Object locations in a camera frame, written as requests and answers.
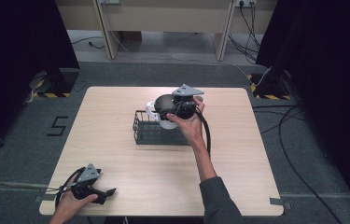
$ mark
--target gray carpet floor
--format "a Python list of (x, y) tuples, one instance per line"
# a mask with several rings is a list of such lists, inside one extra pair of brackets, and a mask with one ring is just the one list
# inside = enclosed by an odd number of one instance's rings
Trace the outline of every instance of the gray carpet floor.
[[(83, 96), (90, 86), (181, 86), (245, 88), (261, 131), (281, 198), (286, 204), (280, 217), (246, 217), (246, 223), (337, 223), (329, 210), (305, 186), (291, 168), (285, 152), (304, 181), (315, 190), (342, 223), (350, 223), (350, 191), (335, 165), (325, 157), (307, 115), (300, 106), (281, 118), (298, 101), (261, 100), (253, 97), (247, 78), (230, 65), (166, 63), (80, 63), (80, 74), (67, 98), (36, 97), (26, 105), (8, 128), (0, 148), (0, 182), (47, 185), (71, 130)], [(245, 73), (263, 73), (266, 68), (243, 66)], [(51, 125), (66, 126), (62, 136)], [(43, 191), (0, 187), (0, 223), (48, 223), (39, 214), (35, 199)], [(104, 217), (93, 217), (104, 223)], [(88, 223), (75, 217), (69, 223)]]

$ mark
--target electrical cable on floor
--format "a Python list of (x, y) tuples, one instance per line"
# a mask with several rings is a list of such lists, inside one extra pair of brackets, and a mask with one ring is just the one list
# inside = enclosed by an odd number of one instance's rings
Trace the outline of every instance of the electrical cable on floor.
[(286, 160), (288, 162), (288, 164), (290, 165), (291, 169), (294, 171), (294, 173), (296, 174), (296, 176), (300, 179), (300, 181), (314, 194), (314, 196), (316, 196), (316, 198), (329, 210), (329, 212), (332, 214), (332, 216), (335, 218), (335, 220), (341, 224), (342, 222), (338, 219), (338, 217), (334, 214), (334, 212), (332, 211), (332, 209), (323, 201), (323, 199), (317, 194), (317, 192), (308, 184), (306, 183), (306, 181), (302, 178), (302, 176), (300, 175), (300, 173), (296, 170), (295, 166), (293, 165), (293, 163), (291, 162), (285, 145), (283, 144), (283, 139), (282, 139), (282, 123), (285, 120), (285, 118), (287, 117), (287, 115), (291, 112), (291, 110), (293, 110), (294, 108), (296, 108), (297, 105), (292, 106), (288, 112), (286, 112), (286, 114), (282, 117), (282, 119), (279, 122), (279, 141), (280, 141), (280, 146), (283, 150), (283, 153), (285, 154)]
[[(256, 58), (253, 55), (251, 55), (249, 52), (247, 52), (246, 47), (242, 46), (241, 44), (239, 44), (238, 42), (235, 41), (235, 39), (233, 38), (232, 35), (228, 35), (228, 38), (230, 39), (232, 44), (235, 46), (235, 48), (237, 50), (239, 50), (240, 52), (242, 52), (246, 56), (246, 58), (250, 58), (253, 61), (256, 60)], [(253, 50), (253, 49), (249, 49), (249, 51), (258, 53), (256, 50)]]
[[(293, 115), (291, 115), (291, 116), (288, 116), (287, 118), (285, 118), (285, 119), (283, 120), (283, 122), (287, 121), (288, 119), (306, 120), (306, 119), (299, 119), (299, 118), (294, 117), (294, 115), (297, 115), (297, 114), (299, 114), (299, 113), (296, 113), (296, 114), (293, 114)], [(273, 130), (273, 129), (277, 128), (277, 127), (279, 127), (279, 124), (276, 124), (276, 125), (274, 125), (273, 127), (269, 128), (269, 129), (267, 129), (267, 130), (265, 130), (265, 131), (263, 131), (263, 132), (260, 132), (259, 134), (267, 133), (267, 132), (269, 132), (270, 130)]]
[(102, 49), (102, 48), (105, 47), (105, 45), (103, 45), (103, 46), (101, 46), (101, 47), (97, 47), (97, 46), (95, 46), (94, 44), (92, 44), (92, 42), (88, 42), (88, 44), (89, 44), (91, 47), (94, 47), (94, 48), (96, 48), (96, 49)]
[(240, 4), (239, 8), (240, 8), (240, 11), (241, 11), (242, 18), (244, 19), (245, 24), (247, 26), (247, 30), (249, 31), (249, 37), (247, 39), (246, 46), (245, 46), (245, 58), (246, 58), (246, 60), (248, 62), (250, 62), (249, 58), (252, 59), (253, 61), (256, 61), (256, 58), (248, 57), (250, 54), (247, 52), (249, 50), (248, 49), (248, 43), (250, 42), (250, 39), (252, 39), (252, 41), (256, 44), (257, 49), (259, 49), (259, 41), (256, 38), (256, 34), (255, 34), (255, 30), (254, 30), (254, 23), (255, 23), (255, 20), (256, 20), (256, 5), (254, 4), (254, 2), (250, 3), (250, 6), (251, 6), (251, 20), (252, 20), (251, 28), (250, 28), (249, 23), (247, 22), (247, 19), (245, 18), (244, 12), (242, 11), (242, 9), (244, 7), (244, 1), (240, 1), (239, 4)]
[[(285, 115), (285, 113), (280, 113), (280, 112), (275, 112), (275, 111), (270, 111), (270, 110), (257, 110), (254, 111), (254, 113), (267, 113), (267, 114), (276, 114), (276, 115)], [(298, 112), (292, 115), (287, 115), (289, 118), (292, 119), (298, 119), (298, 120), (307, 120), (307, 119), (301, 119), (301, 118), (297, 118), (295, 117), (295, 115), (301, 114), (302, 112)]]
[(86, 37), (86, 38), (79, 39), (78, 41), (72, 42), (72, 44), (76, 44), (76, 43), (81, 42), (81, 41), (83, 41), (83, 40), (96, 39), (96, 38), (102, 38), (102, 37), (101, 37), (101, 36)]
[(252, 108), (257, 109), (257, 108), (292, 107), (292, 106), (296, 106), (296, 105), (255, 105), (255, 106), (252, 106)]
[[(119, 39), (116, 37), (116, 35), (114, 34), (114, 32), (112, 30), (110, 30), (112, 36), (114, 37), (114, 39), (116, 39), (117, 43), (119, 43), (119, 45), (127, 52), (131, 53), (128, 49), (126, 49), (122, 44), (121, 42), (119, 41)], [(176, 60), (176, 61), (182, 61), (182, 62), (200, 62), (200, 63), (224, 63), (224, 62), (208, 62), (208, 61), (204, 61), (204, 60), (199, 60), (199, 59), (178, 59), (178, 58), (175, 58), (175, 57), (170, 57), (170, 58), (155, 58), (155, 57), (134, 57), (134, 56), (125, 56), (125, 57), (130, 57), (130, 58), (133, 58), (133, 59), (136, 59), (136, 60), (148, 60), (148, 59), (152, 59), (152, 60)], [(247, 80), (249, 81), (250, 85), (251, 86), (255, 86), (257, 87), (261, 81), (263, 80), (263, 78), (265, 77), (265, 75), (268, 73), (269, 70), (267, 70), (267, 72), (264, 73), (264, 75), (262, 76), (261, 80), (259, 81), (258, 84), (254, 84), (252, 83), (247, 74), (238, 66), (236, 66), (235, 64), (231, 64), (231, 63), (224, 63), (226, 65), (231, 65), (231, 66), (234, 66), (236, 69), (238, 69), (239, 71), (242, 72), (243, 75), (245, 75), (245, 77), (247, 78)]]
[(12, 189), (38, 189), (38, 190), (58, 190), (49, 188), (47, 185), (40, 184), (26, 184), (17, 182), (0, 182), (0, 187), (8, 187)]

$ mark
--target wall outlet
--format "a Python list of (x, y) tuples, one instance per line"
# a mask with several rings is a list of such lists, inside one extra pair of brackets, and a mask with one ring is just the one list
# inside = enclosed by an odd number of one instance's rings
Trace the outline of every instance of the wall outlet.
[[(257, 0), (242, 0), (244, 1), (244, 7), (251, 7), (250, 3), (254, 3), (254, 6), (256, 5), (257, 3)], [(241, 0), (236, 0), (236, 7), (239, 6), (239, 3), (241, 2)]]

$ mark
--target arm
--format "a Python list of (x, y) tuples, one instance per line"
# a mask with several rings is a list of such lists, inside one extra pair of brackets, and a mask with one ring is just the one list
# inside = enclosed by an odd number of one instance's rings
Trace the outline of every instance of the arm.
[[(202, 113), (204, 103), (198, 101), (198, 99), (194, 100)], [(169, 114), (167, 118), (177, 123), (194, 151), (201, 179), (200, 189), (205, 209), (204, 223), (244, 223), (242, 215), (230, 198), (230, 194), (227, 192), (222, 179), (216, 174), (213, 163), (207, 153), (203, 140), (202, 123), (198, 116), (194, 114), (192, 118), (184, 120), (176, 115)]]
[[(73, 183), (75, 178), (76, 176), (73, 176), (69, 183)], [(73, 196), (73, 192), (71, 190), (65, 191), (62, 195), (61, 202), (58, 204), (55, 213), (52, 215), (49, 224), (65, 223), (75, 216), (76, 213), (87, 203), (91, 203), (97, 198), (97, 194), (92, 194), (82, 200), (78, 200)]]

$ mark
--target forearm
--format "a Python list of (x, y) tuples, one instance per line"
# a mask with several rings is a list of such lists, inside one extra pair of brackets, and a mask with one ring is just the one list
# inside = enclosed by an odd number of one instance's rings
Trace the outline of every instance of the forearm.
[(217, 176), (215, 168), (210, 161), (209, 153), (207, 152), (203, 138), (193, 139), (193, 141), (189, 143), (194, 150), (195, 160), (197, 162), (201, 182)]
[(52, 215), (51, 220), (49, 221), (49, 224), (64, 224), (65, 219), (61, 216), (59, 213), (54, 213)]

